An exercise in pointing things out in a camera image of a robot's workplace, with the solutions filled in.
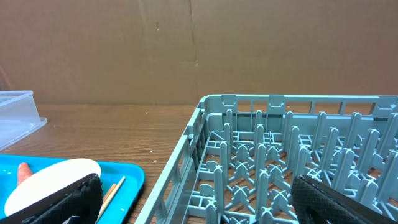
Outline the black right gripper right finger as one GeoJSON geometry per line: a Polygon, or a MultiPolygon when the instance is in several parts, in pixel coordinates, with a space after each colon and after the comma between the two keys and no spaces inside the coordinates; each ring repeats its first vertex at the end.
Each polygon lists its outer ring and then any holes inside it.
{"type": "Polygon", "coordinates": [[[292,182],[292,203],[300,224],[394,224],[395,221],[325,184],[299,175],[292,182]]]}

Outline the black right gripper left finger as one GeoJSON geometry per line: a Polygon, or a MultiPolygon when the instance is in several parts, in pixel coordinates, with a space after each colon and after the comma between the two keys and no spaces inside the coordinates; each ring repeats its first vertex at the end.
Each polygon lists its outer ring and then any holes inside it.
{"type": "Polygon", "coordinates": [[[1,224],[95,224],[103,203],[102,183],[92,173],[1,219],[1,224]]]}

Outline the white bowl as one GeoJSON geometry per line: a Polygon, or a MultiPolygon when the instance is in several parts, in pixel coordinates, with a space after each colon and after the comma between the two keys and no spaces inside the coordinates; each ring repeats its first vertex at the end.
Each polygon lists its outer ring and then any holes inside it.
{"type": "Polygon", "coordinates": [[[6,200],[8,217],[89,174],[101,175],[100,165],[91,159],[69,159],[48,166],[23,181],[6,200]]]}

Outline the orange carrot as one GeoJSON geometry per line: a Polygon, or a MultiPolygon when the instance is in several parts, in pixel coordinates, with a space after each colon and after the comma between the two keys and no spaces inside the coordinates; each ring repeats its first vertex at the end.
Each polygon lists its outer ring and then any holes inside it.
{"type": "Polygon", "coordinates": [[[34,173],[31,171],[28,163],[22,162],[17,169],[17,186],[21,185],[23,181],[31,177],[34,173]]]}

